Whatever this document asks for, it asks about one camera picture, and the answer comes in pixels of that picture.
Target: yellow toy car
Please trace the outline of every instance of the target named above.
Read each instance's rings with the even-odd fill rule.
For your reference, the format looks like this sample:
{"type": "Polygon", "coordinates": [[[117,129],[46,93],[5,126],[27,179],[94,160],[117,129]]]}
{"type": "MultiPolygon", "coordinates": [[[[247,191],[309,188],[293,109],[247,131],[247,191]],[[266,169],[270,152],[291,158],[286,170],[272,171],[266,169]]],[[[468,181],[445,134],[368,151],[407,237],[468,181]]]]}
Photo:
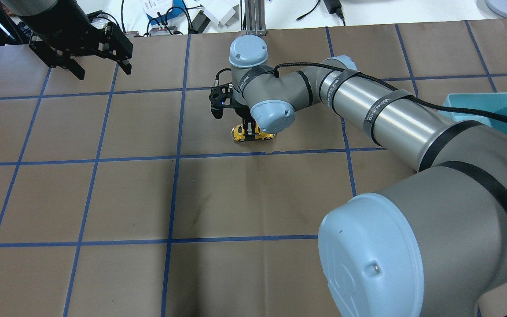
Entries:
{"type": "Polygon", "coordinates": [[[259,129],[259,126],[255,124],[255,135],[248,135],[246,129],[242,125],[237,125],[232,128],[232,138],[237,142],[244,142],[250,140],[270,140],[275,138],[276,134],[265,133],[259,129]]]}

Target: white paper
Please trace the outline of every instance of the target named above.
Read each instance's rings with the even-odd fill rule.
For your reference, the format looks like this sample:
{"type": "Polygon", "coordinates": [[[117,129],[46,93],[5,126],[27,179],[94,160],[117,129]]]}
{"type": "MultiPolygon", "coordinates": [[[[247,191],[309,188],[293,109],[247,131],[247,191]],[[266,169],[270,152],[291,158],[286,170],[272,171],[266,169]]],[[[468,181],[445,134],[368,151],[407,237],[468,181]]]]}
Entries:
{"type": "Polygon", "coordinates": [[[142,8],[147,15],[155,18],[160,14],[165,14],[173,4],[173,0],[140,0],[142,8]]]}

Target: metal frame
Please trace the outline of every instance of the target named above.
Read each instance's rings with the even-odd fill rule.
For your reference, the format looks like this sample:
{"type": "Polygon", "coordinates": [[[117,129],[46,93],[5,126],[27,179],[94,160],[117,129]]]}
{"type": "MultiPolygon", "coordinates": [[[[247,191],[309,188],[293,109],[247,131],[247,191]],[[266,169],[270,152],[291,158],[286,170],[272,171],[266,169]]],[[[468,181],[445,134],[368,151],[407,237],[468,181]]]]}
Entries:
{"type": "Polygon", "coordinates": [[[265,0],[245,0],[246,34],[264,36],[265,29],[265,0]]]}

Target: white table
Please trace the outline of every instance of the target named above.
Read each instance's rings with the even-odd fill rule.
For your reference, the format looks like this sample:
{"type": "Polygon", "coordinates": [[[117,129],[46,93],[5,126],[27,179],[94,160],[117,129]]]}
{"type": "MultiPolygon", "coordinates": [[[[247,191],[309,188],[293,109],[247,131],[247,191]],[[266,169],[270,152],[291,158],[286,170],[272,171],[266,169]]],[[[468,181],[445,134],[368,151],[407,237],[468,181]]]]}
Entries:
{"type": "MultiPolygon", "coordinates": [[[[188,7],[194,7],[205,0],[186,0],[188,7]]],[[[121,0],[78,0],[86,13],[105,10],[120,22],[121,0]]],[[[268,29],[318,28],[340,26],[336,15],[326,11],[323,2],[311,14],[297,22],[296,18],[308,12],[316,0],[265,0],[265,24],[268,29]]],[[[342,0],[345,22],[348,26],[368,24],[390,24],[409,22],[438,22],[456,20],[483,20],[499,18],[486,5],[485,0],[342,0]]],[[[190,10],[191,19],[199,9],[190,10]]],[[[139,0],[125,0],[126,30],[146,32],[147,17],[139,0]]],[[[183,14],[169,20],[170,26],[187,34],[187,20],[183,14]]],[[[207,26],[205,33],[234,32],[240,30],[239,22],[232,26],[207,26]]]]}

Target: grid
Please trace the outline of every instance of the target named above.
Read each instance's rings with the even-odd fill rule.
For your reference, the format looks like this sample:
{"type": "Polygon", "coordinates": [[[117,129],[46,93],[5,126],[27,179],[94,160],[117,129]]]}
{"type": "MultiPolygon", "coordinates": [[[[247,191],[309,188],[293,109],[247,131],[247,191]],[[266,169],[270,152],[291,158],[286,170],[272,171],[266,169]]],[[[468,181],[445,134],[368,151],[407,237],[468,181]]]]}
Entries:
{"type": "MultiPolygon", "coordinates": [[[[497,92],[496,86],[493,82],[493,78],[495,77],[507,77],[507,74],[491,74],[489,72],[489,68],[481,54],[481,50],[475,36],[473,35],[473,31],[471,30],[471,26],[469,22],[465,22],[467,26],[467,30],[469,32],[470,38],[473,41],[475,46],[475,50],[478,54],[479,59],[481,60],[482,66],[485,70],[484,74],[473,74],[473,75],[456,75],[456,76],[421,76],[415,77],[414,72],[412,71],[412,66],[410,65],[410,59],[408,58],[408,54],[404,45],[403,37],[400,32],[400,28],[398,25],[395,25],[396,33],[398,36],[398,40],[400,41],[400,47],[402,49],[404,59],[406,61],[406,67],[408,68],[409,77],[397,77],[397,78],[383,78],[385,81],[411,81],[412,86],[414,87],[414,91],[416,95],[418,92],[418,87],[416,85],[416,81],[418,80],[439,80],[439,79],[457,79],[457,78],[487,78],[490,82],[491,88],[494,92],[497,92]]],[[[328,46],[330,49],[330,56],[334,56],[334,45],[332,44],[332,38],[330,36],[330,29],[328,27],[325,28],[326,37],[328,46]]],[[[15,170],[12,174],[11,182],[8,187],[7,194],[5,196],[4,205],[2,207],[2,211],[0,213],[0,227],[2,220],[5,215],[7,203],[12,193],[12,189],[18,174],[18,171],[21,166],[28,165],[58,165],[58,164],[81,164],[81,163],[90,163],[93,164],[92,175],[89,185],[89,191],[87,193],[87,200],[85,203],[85,208],[83,211],[83,218],[81,223],[81,228],[79,229],[79,237],[77,241],[69,241],[69,242],[42,242],[42,243],[0,243],[0,247],[76,247],[76,253],[74,256],[74,262],[71,272],[71,277],[69,280],[68,287],[68,295],[66,297],[66,303],[64,307],[63,316],[66,317],[68,315],[69,303],[72,295],[73,285],[75,283],[76,278],[76,269],[77,263],[79,259],[79,252],[82,246],[90,246],[90,245],[133,245],[133,244],[165,244],[167,246],[167,252],[165,255],[165,272],[163,275],[163,292],[162,292],[162,302],[161,302],[161,316],[165,316],[165,306],[167,300],[167,290],[168,290],[168,279],[169,279],[169,265],[171,262],[171,248],[174,243],[209,243],[209,242],[222,242],[222,241],[270,241],[270,240],[290,240],[290,239],[316,239],[317,235],[263,235],[263,236],[236,236],[236,237],[205,237],[205,238],[189,238],[189,239],[178,239],[173,237],[173,223],[175,219],[175,204],[177,197],[177,182],[179,179],[179,166],[181,159],[194,159],[194,158],[208,158],[208,157],[237,157],[237,156],[263,156],[263,155],[297,155],[297,154],[308,154],[308,153],[342,153],[346,154],[350,184],[352,189],[352,195],[357,195],[356,189],[356,178],[354,177],[354,168],[352,165],[352,153],[360,152],[360,151],[381,151],[383,148],[375,148],[375,147],[356,147],[352,148],[349,145],[348,135],[346,134],[346,122],[343,118],[340,118],[340,124],[342,126],[343,131],[343,140],[345,147],[344,148],[330,148],[324,150],[293,150],[293,151],[284,151],[284,152],[246,152],[246,153],[214,153],[214,154],[197,154],[197,155],[182,155],[181,154],[181,141],[182,141],[182,130],[183,130],[183,118],[185,113],[185,96],[186,92],[196,91],[196,90],[209,90],[209,87],[199,87],[199,88],[189,88],[187,87],[187,72],[189,67],[189,51],[191,48],[191,36],[187,37],[187,47],[185,52],[185,66],[184,66],[184,77],[183,77],[183,86],[181,88],[168,88],[168,89],[149,89],[149,90],[129,90],[122,92],[115,92],[115,81],[117,79],[118,74],[118,66],[116,66],[114,70],[113,80],[110,85],[109,92],[89,92],[89,93],[80,93],[80,94],[57,94],[57,95],[45,95],[44,90],[48,84],[48,79],[50,77],[50,69],[46,72],[46,78],[44,80],[44,84],[42,86],[42,90],[38,96],[12,96],[12,97],[3,97],[0,100],[17,100],[17,99],[37,99],[36,108],[32,115],[32,120],[30,121],[30,126],[28,128],[28,132],[26,133],[26,138],[22,145],[22,150],[20,152],[20,156],[16,162],[0,162],[0,166],[14,166],[15,170]],[[103,139],[105,136],[105,130],[107,128],[107,119],[109,116],[109,110],[111,107],[111,99],[115,94],[138,94],[145,92],[181,92],[181,104],[180,104],[180,112],[179,112],[179,129],[177,132],[177,150],[175,156],[147,156],[147,157],[119,157],[119,158],[101,158],[101,148],[103,146],[103,139]],[[29,142],[29,137],[33,129],[33,125],[36,120],[36,116],[38,110],[40,108],[40,103],[44,98],[60,98],[60,97],[69,97],[69,96],[107,96],[107,108],[105,110],[105,115],[103,118],[103,124],[101,128],[101,134],[99,138],[99,145],[97,147],[97,153],[95,159],[90,160],[63,160],[63,161],[22,161],[24,153],[26,151],[27,144],[29,142]],[[95,178],[97,174],[97,168],[101,162],[113,162],[113,161],[145,161],[145,160],[175,160],[175,171],[173,176],[173,189],[171,196],[171,209],[169,213],[169,231],[167,239],[152,239],[152,240],[116,240],[116,241],[83,241],[83,234],[87,220],[87,214],[90,207],[93,185],[95,183],[95,178]]]]}

